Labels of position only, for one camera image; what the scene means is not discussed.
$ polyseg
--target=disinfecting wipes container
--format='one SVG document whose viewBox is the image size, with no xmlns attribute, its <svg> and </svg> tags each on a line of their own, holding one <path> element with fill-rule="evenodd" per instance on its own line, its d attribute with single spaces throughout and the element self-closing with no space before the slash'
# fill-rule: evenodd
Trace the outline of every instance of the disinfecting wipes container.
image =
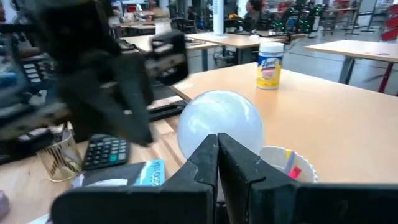
<svg viewBox="0 0 398 224">
<path fill-rule="evenodd" d="M 257 64 L 257 87 L 268 90 L 278 88 L 283 56 L 282 43 L 261 43 Z"/>
</svg>

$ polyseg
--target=yellow label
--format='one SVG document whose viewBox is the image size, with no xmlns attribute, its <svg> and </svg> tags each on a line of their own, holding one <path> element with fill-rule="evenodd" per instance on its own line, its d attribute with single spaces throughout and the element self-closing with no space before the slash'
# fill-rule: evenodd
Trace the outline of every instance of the yellow label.
<svg viewBox="0 0 398 224">
<path fill-rule="evenodd" d="M 280 79 L 281 61 L 275 61 L 275 67 L 265 68 L 259 65 L 257 68 L 257 85 L 261 87 L 278 87 Z"/>
</svg>

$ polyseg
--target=white wall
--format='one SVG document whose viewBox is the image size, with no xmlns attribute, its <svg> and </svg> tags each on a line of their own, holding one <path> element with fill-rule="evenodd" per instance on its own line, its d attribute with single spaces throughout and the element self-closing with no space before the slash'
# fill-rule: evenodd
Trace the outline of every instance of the white wall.
<svg viewBox="0 0 398 224">
<path fill-rule="evenodd" d="M 164 11 L 169 11 L 168 6 L 169 5 L 169 0 L 159 0 L 159 7 L 163 9 Z"/>
<path fill-rule="evenodd" d="M 11 22 L 12 18 L 17 16 L 17 12 L 13 10 L 10 2 L 10 0 L 2 0 L 2 5 L 4 6 L 4 10 L 6 10 L 6 22 Z"/>
<path fill-rule="evenodd" d="M 238 0 L 237 5 L 238 5 L 238 16 L 244 17 L 244 15 L 247 13 L 246 10 L 246 3 L 248 0 Z"/>
</svg>

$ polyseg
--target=blue book cover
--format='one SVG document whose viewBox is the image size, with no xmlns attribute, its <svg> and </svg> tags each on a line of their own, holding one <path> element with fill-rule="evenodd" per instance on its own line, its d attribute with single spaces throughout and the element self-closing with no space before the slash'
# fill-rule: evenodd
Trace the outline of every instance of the blue book cover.
<svg viewBox="0 0 398 224">
<path fill-rule="evenodd" d="M 153 159 L 145 162 L 134 186 L 160 186 L 164 183 L 164 160 Z"/>
</svg>

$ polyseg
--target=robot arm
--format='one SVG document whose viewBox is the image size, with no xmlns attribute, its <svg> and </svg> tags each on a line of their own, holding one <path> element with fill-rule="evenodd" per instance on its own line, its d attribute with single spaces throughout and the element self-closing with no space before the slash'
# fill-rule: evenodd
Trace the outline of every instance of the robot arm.
<svg viewBox="0 0 398 224">
<path fill-rule="evenodd" d="M 22 105 L 0 117 L 2 146 L 13 149 L 20 143 L 19 136 L 65 121 L 84 129 L 87 137 L 103 133 L 142 146 L 152 142 L 146 110 L 154 100 L 152 84 L 172 85 L 187 77 L 184 34 L 175 31 L 154 37 L 154 51 L 148 54 L 124 54 L 109 34 L 98 1 L 26 1 L 20 9 L 30 21 L 29 29 L 34 31 L 40 49 L 53 59 L 59 98 L 40 107 L 20 99 L 29 87 L 20 72 L 17 88 L 0 93 L 2 100 L 16 95 L 12 104 Z M 12 35 L 6 35 L 12 52 Z M 20 68 L 20 59 L 11 57 Z"/>
</svg>

